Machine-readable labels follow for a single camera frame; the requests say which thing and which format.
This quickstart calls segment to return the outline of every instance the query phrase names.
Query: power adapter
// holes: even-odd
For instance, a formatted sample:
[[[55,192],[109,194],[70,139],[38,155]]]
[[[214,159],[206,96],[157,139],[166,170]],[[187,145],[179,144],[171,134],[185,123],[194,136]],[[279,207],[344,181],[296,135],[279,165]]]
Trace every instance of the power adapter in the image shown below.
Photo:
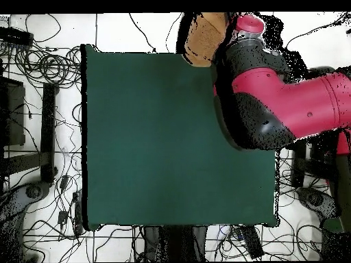
[[[60,211],[58,213],[58,224],[61,226],[66,225],[69,218],[69,213],[66,211]]]

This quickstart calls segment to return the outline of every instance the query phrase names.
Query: metal bar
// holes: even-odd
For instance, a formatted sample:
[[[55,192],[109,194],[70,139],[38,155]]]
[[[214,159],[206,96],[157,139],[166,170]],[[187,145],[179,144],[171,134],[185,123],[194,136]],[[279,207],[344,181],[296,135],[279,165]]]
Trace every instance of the metal bar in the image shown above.
[[[7,136],[7,119],[8,114],[6,109],[8,107],[8,89],[5,86],[3,79],[3,60],[0,59],[0,166],[4,165],[5,156],[4,156],[4,147]],[[0,196],[3,194],[3,183],[5,181],[5,175],[0,171]]]
[[[41,166],[41,180],[51,184],[55,177],[55,113],[56,95],[59,88],[54,84],[43,85],[43,108],[41,123],[40,150],[49,155],[49,163]]]
[[[5,158],[4,162],[0,164],[0,173],[3,175],[13,175],[14,173],[20,173],[28,169],[45,166],[50,163],[50,157],[50,153],[41,153],[40,155],[33,153]]]

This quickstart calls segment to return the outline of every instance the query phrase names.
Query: black object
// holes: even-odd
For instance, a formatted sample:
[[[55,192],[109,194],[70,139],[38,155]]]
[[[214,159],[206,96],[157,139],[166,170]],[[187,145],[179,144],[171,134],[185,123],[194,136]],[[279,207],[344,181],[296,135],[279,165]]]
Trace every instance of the black object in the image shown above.
[[[206,233],[207,226],[144,227],[144,261],[204,262]]]
[[[351,233],[332,233],[323,229],[319,255],[323,261],[351,261]]]
[[[30,49],[33,45],[33,34],[13,27],[0,27],[0,41],[9,48]]]
[[[341,215],[341,209],[335,200],[326,193],[314,188],[298,188],[296,192],[300,203],[318,215],[320,227],[323,227],[326,219],[337,218]]]
[[[6,140],[5,145],[24,145],[24,115],[23,104],[25,96],[25,88],[22,82],[13,79],[3,78],[4,84],[7,87],[8,99],[4,100],[2,110],[10,111],[10,117],[7,120]]]
[[[281,75],[288,75],[290,72],[280,53],[263,50],[262,42],[254,38],[240,40],[227,49],[223,56],[223,65],[231,79],[253,68],[271,68]]]
[[[341,208],[340,222],[343,230],[351,233],[350,156],[338,155],[335,163],[339,176],[336,182],[330,182],[330,193]]]
[[[247,252],[249,253],[250,257],[252,259],[256,259],[264,256],[265,252],[262,249],[260,238],[258,237],[255,227],[240,227],[240,231],[243,234]]]
[[[73,194],[73,202],[75,204],[73,233],[80,236],[83,234],[82,191]]]
[[[60,189],[62,191],[66,190],[68,182],[69,182],[69,177],[67,175],[64,175],[60,182]]]
[[[289,129],[253,96],[246,93],[219,96],[222,97],[216,98],[219,98],[221,110],[218,110],[219,104],[215,103],[217,119],[223,119],[226,124],[222,131],[229,132],[231,145],[234,143],[245,149],[268,150],[272,147],[281,148],[295,140]]]
[[[69,218],[69,213],[66,211],[60,211],[58,213],[58,224],[60,225],[66,225],[67,224],[67,220]]]
[[[0,99],[7,99],[8,89],[4,82],[4,78],[0,77]],[[58,87],[53,84],[44,84],[43,108],[42,108],[42,126],[41,126],[41,143],[40,153],[31,153],[26,155],[18,155],[11,158],[4,158],[0,155],[0,177],[20,173],[31,168],[40,167],[41,180],[49,184],[53,183],[56,175],[54,167],[55,154],[55,112],[56,112],[56,95]],[[0,132],[5,134],[8,132],[7,120],[9,112],[3,110],[0,112]],[[4,139],[0,139],[0,148],[3,148]]]
[[[45,182],[25,184],[0,197],[0,262],[24,262],[23,220],[28,207],[49,194]]]
[[[298,140],[289,145],[287,149],[292,150],[291,187],[300,188],[304,186],[304,171],[299,168],[297,161],[306,159],[306,141]]]

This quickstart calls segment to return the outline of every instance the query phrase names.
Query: black metal frame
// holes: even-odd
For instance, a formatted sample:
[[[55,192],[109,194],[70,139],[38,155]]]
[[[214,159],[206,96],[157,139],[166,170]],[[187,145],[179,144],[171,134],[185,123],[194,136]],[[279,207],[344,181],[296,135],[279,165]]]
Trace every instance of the black metal frame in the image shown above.
[[[54,84],[44,84],[40,153],[5,158],[3,148],[8,132],[7,120],[10,116],[5,106],[8,98],[8,88],[5,84],[7,78],[2,75],[3,67],[0,60],[0,108],[2,109],[0,111],[0,182],[4,181],[5,176],[40,167],[41,181],[52,184],[56,175],[54,166],[56,95],[60,89]]]

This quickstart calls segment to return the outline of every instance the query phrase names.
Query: black border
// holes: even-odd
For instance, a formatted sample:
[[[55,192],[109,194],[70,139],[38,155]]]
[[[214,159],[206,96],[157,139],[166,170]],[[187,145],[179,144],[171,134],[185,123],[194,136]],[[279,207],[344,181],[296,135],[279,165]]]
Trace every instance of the black border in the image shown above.
[[[82,218],[83,218],[83,227],[86,231],[90,231],[88,226],[88,166],[87,166],[87,144],[88,144],[88,130],[87,130],[87,94],[86,94],[86,45],[80,45],[80,54],[81,54],[81,65],[80,65],[80,74],[82,80],[82,188],[85,188],[82,193]]]

